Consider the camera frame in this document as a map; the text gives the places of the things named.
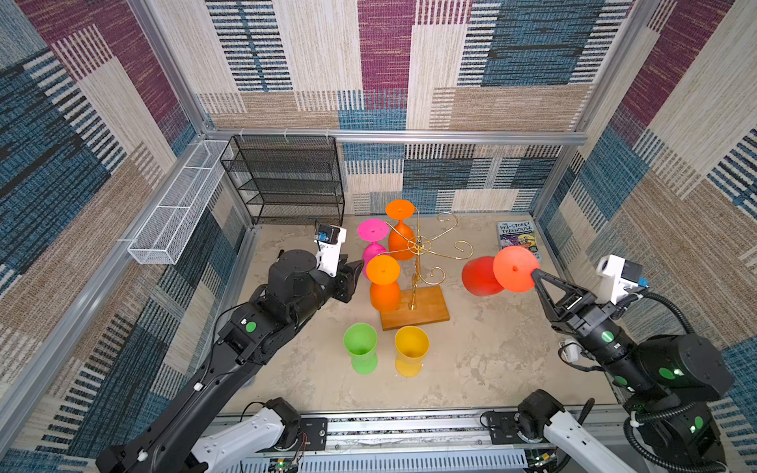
green sticker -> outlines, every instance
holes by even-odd
[[[662,376],[665,379],[675,379],[675,375],[673,374],[673,372],[667,368],[660,368],[657,371],[659,372],[660,376]]]

black wire rack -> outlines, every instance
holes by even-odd
[[[336,140],[327,136],[236,135],[221,160],[255,224],[342,224],[344,186]]]

wooden base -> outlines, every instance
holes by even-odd
[[[381,325],[384,331],[402,328],[405,325],[423,325],[434,322],[446,322],[450,312],[444,302],[444,295],[439,286],[419,288],[416,293],[415,310],[408,305],[413,299],[413,290],[400,292],[400,308],[394,312],[381,313]]]

white mesh basket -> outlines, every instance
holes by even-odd
[[[176,264],[223,176],[228,142],[201,142],[129,245],[139,264]]]

cable clip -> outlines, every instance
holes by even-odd
[[[631,422],[630,423],[631,423],[631,427],[633,427],[633,428],[639,428],[639,427],[641,427],[643,425],[643,424],[637,422],[637,420],[636,420],[636,411],[631,411]]]

